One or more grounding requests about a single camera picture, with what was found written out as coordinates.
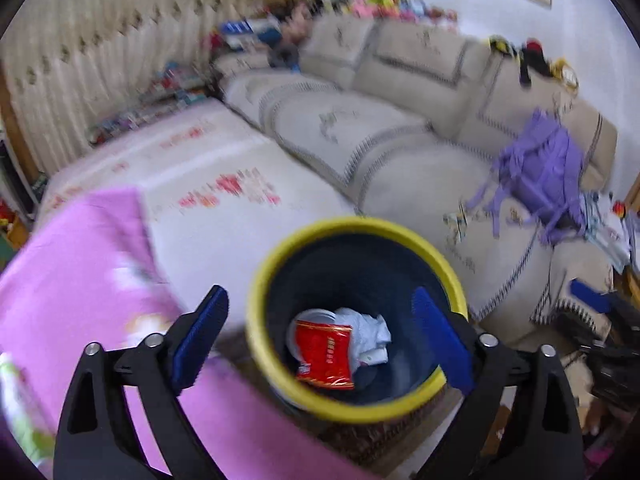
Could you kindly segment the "white tissue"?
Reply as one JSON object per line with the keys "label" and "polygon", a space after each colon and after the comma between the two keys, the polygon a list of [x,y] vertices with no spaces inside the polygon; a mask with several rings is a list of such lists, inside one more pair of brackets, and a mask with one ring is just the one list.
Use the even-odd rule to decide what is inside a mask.
{"label": "white tissue", "polygon": [[335,311],[335,323],[352,329],[348,350],[352,372],[362,366],[388,362],[386,347],[392,342],[392,335],[382,315],[374,318],[352,309],[341,308]]}

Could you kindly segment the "red snack wrapper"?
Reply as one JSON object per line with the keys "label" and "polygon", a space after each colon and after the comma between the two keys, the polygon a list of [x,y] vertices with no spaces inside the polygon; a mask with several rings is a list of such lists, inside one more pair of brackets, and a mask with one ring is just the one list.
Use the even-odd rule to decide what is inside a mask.
{"label": "red snack wrapper", "polygon": [[355,388],[349,365],[349,326],[297,321],[294,340],[299,351],[296,378],[314,387]]}

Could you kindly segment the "yellow rimmed blue trash bin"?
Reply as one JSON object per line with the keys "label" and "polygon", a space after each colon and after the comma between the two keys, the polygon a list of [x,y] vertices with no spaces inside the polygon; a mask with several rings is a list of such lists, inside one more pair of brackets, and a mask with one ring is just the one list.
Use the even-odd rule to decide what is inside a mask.
{"label": "yellow rimmed blue trash bin", "polygon": [[405,416],[446,384],[412,312],[419,289],[442,312],[469,315],[457,274],[416,232],[357,217],[307,226],[262,260],[250,286],[254,361],[281,398],[319,418]]}

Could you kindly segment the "pink floral tablecloth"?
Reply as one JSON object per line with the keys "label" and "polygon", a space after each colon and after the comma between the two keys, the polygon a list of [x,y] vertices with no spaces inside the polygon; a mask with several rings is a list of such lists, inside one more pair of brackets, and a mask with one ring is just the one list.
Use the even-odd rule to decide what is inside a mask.
{"label": "pink floral tablecloth", "polygon": [[[2,273],[1,348],[58,428],[87,344],[132,347],[165,333],[179,312],[152,256],[139,192],[93,192],[35,232]],[[366,476],[279,414],[223,358],[210,359],[179,401],[230,479]]]}

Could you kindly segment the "purple backpack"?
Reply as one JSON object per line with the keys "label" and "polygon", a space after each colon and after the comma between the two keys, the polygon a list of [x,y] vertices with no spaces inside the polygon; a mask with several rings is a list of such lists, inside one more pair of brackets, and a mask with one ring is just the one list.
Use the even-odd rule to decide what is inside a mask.
{"label": "purple backpack", "polygon": [[567,128],[537,108],[516,140],[494,159],[488,180],[464,208],[482,206],[498,235],[502,202],[511,197],[529,211],[526,224],[544,226],[542,244],[582,237],[587,227],[579,187],[583,166],[584,152]]}

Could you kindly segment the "white floral bedspread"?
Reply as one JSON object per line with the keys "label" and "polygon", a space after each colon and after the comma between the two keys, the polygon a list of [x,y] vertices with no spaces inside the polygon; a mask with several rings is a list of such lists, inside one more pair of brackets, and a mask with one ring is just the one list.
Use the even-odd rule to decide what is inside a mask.
{"label": "white floral bedspread", "polygon": [[352,205],[244,119],[205,101],[95,148],[55,174],[37,226],[72,200],[132,186],[163,276],[185,308],[213,284],[245,320],[250,283],[268,254],[319,220],[350,216]]}

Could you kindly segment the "beige sofa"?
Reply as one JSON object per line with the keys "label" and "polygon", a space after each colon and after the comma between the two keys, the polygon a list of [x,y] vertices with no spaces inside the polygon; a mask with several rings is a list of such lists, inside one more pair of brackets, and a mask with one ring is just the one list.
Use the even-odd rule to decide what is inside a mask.
{"label": "beige sofa", "polygon": [[603,315],[574,298],[573,278],[608,290],[593,244],[547,245],[544,227],[507,197],[498,216],[474,203],[495,191],[490,167],[535,112],[567,128],[582,153],[579,187],[600,192],[615,127],[562,84],[518,81],[514,61],[446,29],[326,15],[295,53],[251,50],[213,64],[224,102],[346,195],[366,216],[412,229],[449,261],[475,321],[519,342],[565,312],[599,336]]}

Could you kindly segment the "beige patterned curtain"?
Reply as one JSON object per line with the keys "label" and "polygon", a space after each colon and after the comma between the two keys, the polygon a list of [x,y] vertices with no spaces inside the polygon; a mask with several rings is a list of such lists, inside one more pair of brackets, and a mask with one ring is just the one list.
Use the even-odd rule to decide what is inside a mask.
{"label": "beige patterned curtain", "polygon": [[205,41],[262,0],[26,0],[1,39],[12,107],[36,167],[88,153],[89,129],[170,61],[202,66]]}

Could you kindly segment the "plush toys pile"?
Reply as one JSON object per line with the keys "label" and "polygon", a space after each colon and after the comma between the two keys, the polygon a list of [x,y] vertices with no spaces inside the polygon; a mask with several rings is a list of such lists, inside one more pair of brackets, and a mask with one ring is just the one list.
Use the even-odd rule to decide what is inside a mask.
{"label": "plush toys pile", "polygon": [[427,4],[425,0],[326,0],[324,8],[335,15],[426,23],[448,29],[456,29],[459,24],[457,11]]}

